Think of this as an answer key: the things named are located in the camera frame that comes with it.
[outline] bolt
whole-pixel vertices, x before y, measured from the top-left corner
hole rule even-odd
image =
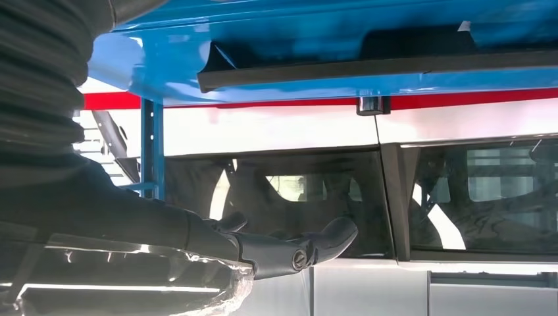
[[[293,268],[295,271],[301,271],[306,267],[306,251],[297,250],[293,254]]]

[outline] blue support post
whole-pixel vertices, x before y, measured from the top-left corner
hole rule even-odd
[[[140,182],[123,188],[139,191],[144,198],[165,199],[163,138],[163,105],[142,99]]]
[[[141,153],[139,156],[139,180],[140,183],[153,183],[153,117],[155,113],[153,101],[141,99]],[[154,190],[142,190],[141,196],[153,198]]]
[[[155,198],[165,200],[165,148],[163,132],[163,104],[153,105],[153,176]]]

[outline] black flexible hose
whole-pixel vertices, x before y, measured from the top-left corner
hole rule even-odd
[[[87,163],[72,120],[94,39],[165,0],[0,1],[0,188],[59,180]]]

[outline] blue painted surface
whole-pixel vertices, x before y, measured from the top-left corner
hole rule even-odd
[[[150,130],[153,135],[146,134],[147,125],[152,124]],[[155,199],[165,200],[165,149],[163,135],[163,105],[154,102],[153,112],[145,106],[145,99],[141,100],[141,155],[139,179],[140,183],[123,186],[134,191],[139,191],[145,197],[146,190],[153,190]],[[152,146],[147,146],[147,142],[152,142]],[[153,179],[147,179],[147,173],[153,172]]]
[[[266,62],[344,61],[371,30],[469,20],[480,47],[558,40],[557,0],[172,0],[95,42],[90,75],[165,106],[558,86],[558,68],[404,74],[221,88],[201,93],[209,43],[250,47]]]

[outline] car door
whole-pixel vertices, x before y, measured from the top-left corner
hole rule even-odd
[[[378,117],[401,266],[558,271],[558,127],[549,119],[558,114],[554,103]],[[397,123],[414,133],[390,135]]]

